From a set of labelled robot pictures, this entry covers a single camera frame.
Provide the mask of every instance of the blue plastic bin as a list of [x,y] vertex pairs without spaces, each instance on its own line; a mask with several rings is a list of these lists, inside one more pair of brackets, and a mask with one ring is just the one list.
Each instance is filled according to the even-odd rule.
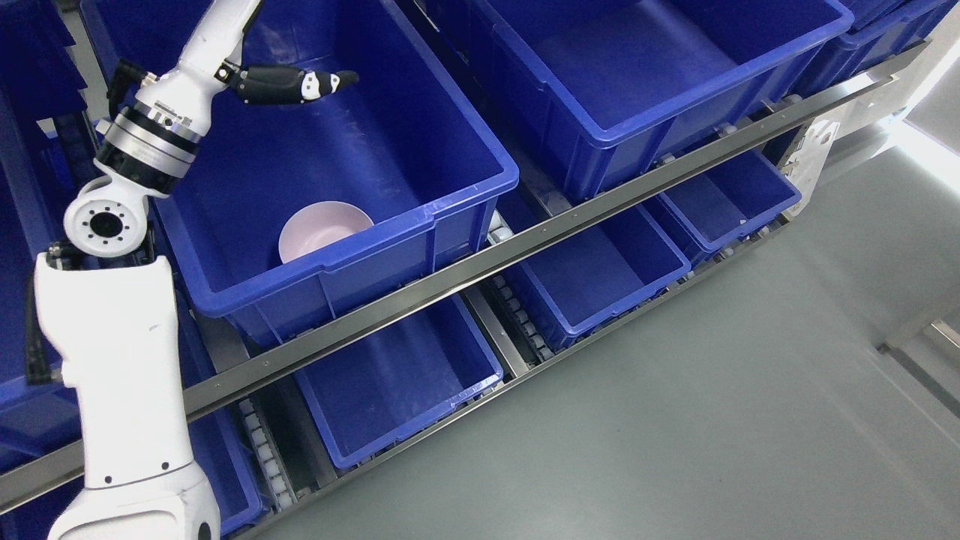
[[[35,255],[62,236],[59,150],[34,122],[17,122],[0,81],[0,472],[80,437],[76,394],[24,381],[25,287]],[[48,349],[52,363],[59,358]]]
[[786,95],[850,28],[836,0],[429,0],[428,12],[580,202]]
[[[515,232],[537,225],[522,197],[497,208]],[[555,352],[660,294],[690,261],[643,207],[622,212],[505,271],[544,341]]]
[[[180,306],[180,369],[184,385],[213,375],[200,334],[178,297]],[[251,451],[241,442],[229,414],[221,409],[190,424],[190,439],[197,462],[204,468],[220,506],[221,532],[227,535],[255,524],[267,511],[259,494]],[[74,480],[51,493],[0,516],[4,540],[45,540],[61,512],[84,487]]]
[[348,469],[503,379],[459,296],[296,373],[333,464]]
[[800,191],[777,167],[752,150],[643,205],[696,268],[800,200]]
[[860,32],[844,34],[813,59],[794,91],[809,96],[920,43],[957,0],[912,0]]
[[[205,6],[82,2],[107,73],[118,55],[172,67]],[[200,312],[269,347],[479,249],[516,165],[393,2],[266,2],[244,54],[361,83],[303,107],[217,98],[190,175],[157,205]],[[281,265],[284,223],[326,200],[375,225]]]

